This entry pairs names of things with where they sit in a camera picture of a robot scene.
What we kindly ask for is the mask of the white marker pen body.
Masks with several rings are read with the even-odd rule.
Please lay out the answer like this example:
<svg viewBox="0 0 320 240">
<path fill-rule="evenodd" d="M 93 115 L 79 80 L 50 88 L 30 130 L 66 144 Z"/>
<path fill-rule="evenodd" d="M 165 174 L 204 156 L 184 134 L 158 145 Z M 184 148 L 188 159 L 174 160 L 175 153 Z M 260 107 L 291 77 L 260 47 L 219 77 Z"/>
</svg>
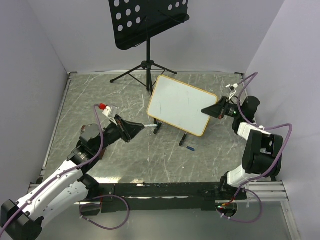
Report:
<svg viewBox="0 0 320 240">
<path fill-rule="evenodd" d="M 145 124 L 143 125 L 145 128 L 156 128 L 158 124 Z"/>
</svg>

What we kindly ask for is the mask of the orange framed whiteboard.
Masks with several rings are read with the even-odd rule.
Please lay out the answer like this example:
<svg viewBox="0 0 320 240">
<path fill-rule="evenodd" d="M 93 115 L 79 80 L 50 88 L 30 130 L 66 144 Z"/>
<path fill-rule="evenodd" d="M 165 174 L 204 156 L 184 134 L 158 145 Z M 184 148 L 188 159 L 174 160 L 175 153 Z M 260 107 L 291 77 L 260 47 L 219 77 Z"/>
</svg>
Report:
<svg viewBox="0 0 320 240">
<path fill-rule="evenodd" d="M 185 133 L 202 137 L 210 120 L 210 116 L 202 113 L 202 109 L 217 102 L 218 97 L 214 93 L 160 75 L 146 113 Z"/>
</svg>

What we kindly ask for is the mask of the blue marker cap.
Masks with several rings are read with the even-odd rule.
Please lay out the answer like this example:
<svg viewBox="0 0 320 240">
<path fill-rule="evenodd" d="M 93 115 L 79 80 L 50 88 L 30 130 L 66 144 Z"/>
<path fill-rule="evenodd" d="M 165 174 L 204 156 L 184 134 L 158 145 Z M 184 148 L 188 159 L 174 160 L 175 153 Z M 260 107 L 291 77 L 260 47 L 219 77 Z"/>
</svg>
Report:
<svg viewBox="0 0 320 240">
<path fill-rule="evenodd" d="M 186 148 L 187 148 L 188 150 L 190 150 L 190 151 L 195 152 L 195 149 L 194 149 L 193 147 L 191 147 L 191 146 L 187 146 Z"/>
</svg>

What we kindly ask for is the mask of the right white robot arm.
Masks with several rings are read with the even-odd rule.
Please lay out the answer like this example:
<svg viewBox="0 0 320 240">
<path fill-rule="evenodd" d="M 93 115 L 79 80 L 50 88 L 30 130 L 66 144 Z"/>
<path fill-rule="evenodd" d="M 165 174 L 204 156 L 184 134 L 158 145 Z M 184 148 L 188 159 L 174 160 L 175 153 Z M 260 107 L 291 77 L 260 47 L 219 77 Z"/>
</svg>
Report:
<svg viewBox="0 0 320 240">
<path fill-rule="evenodd" d="M 263 175 L 283 146 L 282 136 L 254 126 L 255 113 L 260 104 L 258 98 L 248 96 L 238 106 L 224 96 L 216 104 L 201 110 L 203 114 L 219 120 L 225 116 L 233 118 L 234 133 L 246 140 L 241 165 L 220 178 L 218 193 L 223 199 L 230 199 L 243 182 Z"/>
</svg>

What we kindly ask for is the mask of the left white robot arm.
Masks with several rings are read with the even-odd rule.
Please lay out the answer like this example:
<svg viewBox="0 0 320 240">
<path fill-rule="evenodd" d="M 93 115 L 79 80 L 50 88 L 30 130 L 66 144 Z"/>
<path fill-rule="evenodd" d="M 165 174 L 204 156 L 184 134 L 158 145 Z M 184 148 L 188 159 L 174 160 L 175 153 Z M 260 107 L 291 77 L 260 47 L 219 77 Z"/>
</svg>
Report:
<svg viewBox="0 0 320 240">
<path fill-rule="evenodd" d="M 128 143 L 144 128 L 142 123 L 118 115 L 106 128 L 100 123 L 84 125 L 76 148 L 50 177 L 19 200 L 9 199 L 1 206 L 0 232 L 13 240 L 35 240 L 43 227 L 69 206 L 95 200 L 100 184 L 88 172 L 108 146 L 118 140 Z"/>
</svg>

